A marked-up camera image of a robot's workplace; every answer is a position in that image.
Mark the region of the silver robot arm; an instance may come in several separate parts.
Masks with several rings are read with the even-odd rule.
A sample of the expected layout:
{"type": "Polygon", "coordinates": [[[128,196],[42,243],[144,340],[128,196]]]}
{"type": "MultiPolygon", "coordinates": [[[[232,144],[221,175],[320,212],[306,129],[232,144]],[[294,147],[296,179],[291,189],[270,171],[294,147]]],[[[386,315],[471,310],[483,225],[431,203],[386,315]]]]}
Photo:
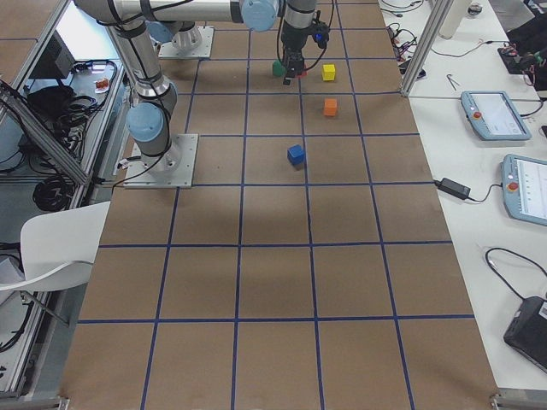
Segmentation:
{"type": "Polygon", "coordinates": [[[264,32],[280,24],[278,59],[286,85],[309,70],[303,48],[312,39],[326,50],[330,27],[315,1],[78,1],[76,7],[108,28],[127,70],[136,102],[126,125],[146,171],[166,173],[180,162],[181,150],[170,131],[177,102],[174,83],[162,72],[150,33],[172,37],[197,21],[231,21],[264,32]]]}
{"type": "Polygon", "coordinates": [[[157,43],[171,43],[176,49],[193,50],[203,41],[194,21],[147,21],[146,26],[157,43]]]}

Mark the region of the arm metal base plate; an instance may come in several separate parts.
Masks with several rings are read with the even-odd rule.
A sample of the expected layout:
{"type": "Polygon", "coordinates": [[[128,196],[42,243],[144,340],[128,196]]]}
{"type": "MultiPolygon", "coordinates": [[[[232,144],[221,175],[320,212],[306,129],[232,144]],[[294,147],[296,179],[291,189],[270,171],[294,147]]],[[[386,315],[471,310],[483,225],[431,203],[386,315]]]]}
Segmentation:
{"type": "Polygon", "coordinates": [[[172,135],[170,150],[151,169],[156,159],[146,155],[129,163],[123,186],[129,189],[191,188],[197,146],[197,134],[172,135]]]}
{"type": "Polygon", "coordinates": [[[195,60],[210,58],[214,28],[212,26],[196,26],[202,34],[203,41],[193,50],[180,50],[172,46],[171,43],[166,43],[159,49],[158,56],[163,60],[195,60]]]}

